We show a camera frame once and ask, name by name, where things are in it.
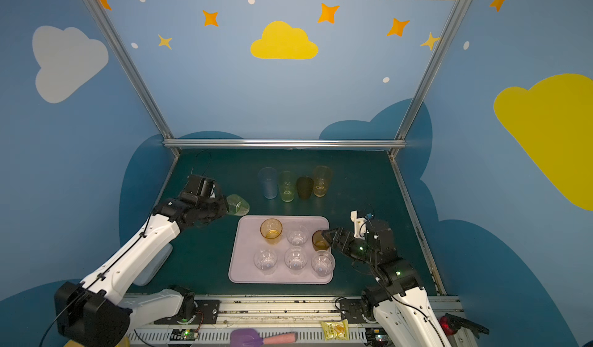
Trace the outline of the amber dimpled glass front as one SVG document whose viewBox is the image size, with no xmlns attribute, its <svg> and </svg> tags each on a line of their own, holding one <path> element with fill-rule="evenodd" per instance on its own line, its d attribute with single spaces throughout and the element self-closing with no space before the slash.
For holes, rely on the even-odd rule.
<svg viewBox="0 0 593 347">
<path fill-rule="evenodd" d="M 323 233 L 324 230 L 317 230 L 312 235 L 311 240 L 313 249 L 315 249 L 315 251 L 327 251 L 330 249 L 330 244 L 325 239 Z"/>
</svg>

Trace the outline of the clear faceted glass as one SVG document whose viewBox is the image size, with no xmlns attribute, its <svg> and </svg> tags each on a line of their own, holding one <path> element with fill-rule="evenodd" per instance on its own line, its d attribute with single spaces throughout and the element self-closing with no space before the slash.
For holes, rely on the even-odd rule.
<svg viewBox="0 0 593 347">
<path fill-rule="evenodd" d="M 273 274 L 276 271 L 278 257 L 274 250 L 258 250 L 253 256 L 254 266 L 264 275 Z"/>
<path fill-rule="evenodd" d="M 291 228 L 287 234 L 288 242 L 293 246 L 304 246 L 309 238 L 309 231 L 304 226 Z"/>
<path fill-rule="evenodd" d="M 317 251 L 310 264 L 318 278 L 327 278 L 333 274 L 335 258 L 330 251 Z"/>
<path fill-rule="evenodd" d="M 284 254 L 284 263 L 293 274 L 299 274 L 308 265 L 307 252 L 302 247 L 293 246 L 288 248 Z"/>
</svg>

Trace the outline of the tall yellow-green glass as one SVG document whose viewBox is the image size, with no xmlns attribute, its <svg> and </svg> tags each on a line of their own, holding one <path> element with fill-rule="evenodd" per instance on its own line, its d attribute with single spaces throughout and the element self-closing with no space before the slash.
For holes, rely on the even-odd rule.
<svg viewBox="0 0 593 347">
<path fill-rule="evenodd" d="M 249 203 L 237 194 L 228 195 L 226 202 L 228 204 L 228 215 L 242 217 L 250 212 Z"/>
</svg>

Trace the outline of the dark amber dimpled glass back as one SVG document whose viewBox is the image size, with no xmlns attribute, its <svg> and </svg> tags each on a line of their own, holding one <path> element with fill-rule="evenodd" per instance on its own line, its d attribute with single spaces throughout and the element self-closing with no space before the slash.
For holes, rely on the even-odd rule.
<svg viewBox="0 0 593 347">
<path fill-rule="evenodd" d="M 313 179 L 308 176 L 299 177 L 296 180 L 296 191 L 301 200 L 308 200 L 313 193 Z"/>
</svg>

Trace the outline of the short yellow glass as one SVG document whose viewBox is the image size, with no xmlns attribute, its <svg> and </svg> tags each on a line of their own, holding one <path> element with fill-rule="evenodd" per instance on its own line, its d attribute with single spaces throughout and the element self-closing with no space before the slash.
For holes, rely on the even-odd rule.
<svg viewBox="0 0 593 347">
<path fill-rule="evenodd" d="M 281 240 L 283 231 L 283 224 L 276 218 L 266 219 L 260 226 L 260 233 L 262 237 L 270 245 L 275 245 Z"/>
</svg>

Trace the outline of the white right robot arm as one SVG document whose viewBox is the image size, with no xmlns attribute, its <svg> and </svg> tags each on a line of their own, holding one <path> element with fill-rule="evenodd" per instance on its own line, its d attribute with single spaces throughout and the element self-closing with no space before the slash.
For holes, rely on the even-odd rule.
<svg viewBox="0 0 593 347">
<path fill-rule="evenodd" d="M 321 232 L 331 249 L 366 264 L 377 286 L 362 293 L 367 317 L 383 328 L 395 346 L 449 346 L 415 268 L 398 254 L 389 224 L 368 220 L 349 231 Z"/>
</svg>

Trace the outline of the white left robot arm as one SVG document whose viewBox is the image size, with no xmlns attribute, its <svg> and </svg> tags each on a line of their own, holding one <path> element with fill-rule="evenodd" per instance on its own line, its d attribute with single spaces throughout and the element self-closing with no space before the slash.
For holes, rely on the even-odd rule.
<svg viewBox="0 0 593 347">
<path fill-rule="evenodd" d="M 83 346 L 116 346 L 126 334 L 159 319 L 194 310 L 191 292 L 165 289 L 124 302 L 137 277 L 182 231 L 198 222 L 208 224 L 227 215 L 223 195 L 191 197 L 183 193 L 153 208 L 141 229 L 100 268 L 74 284 L 65 282 L 55 293 L 58 333 Z"/>
</svg>

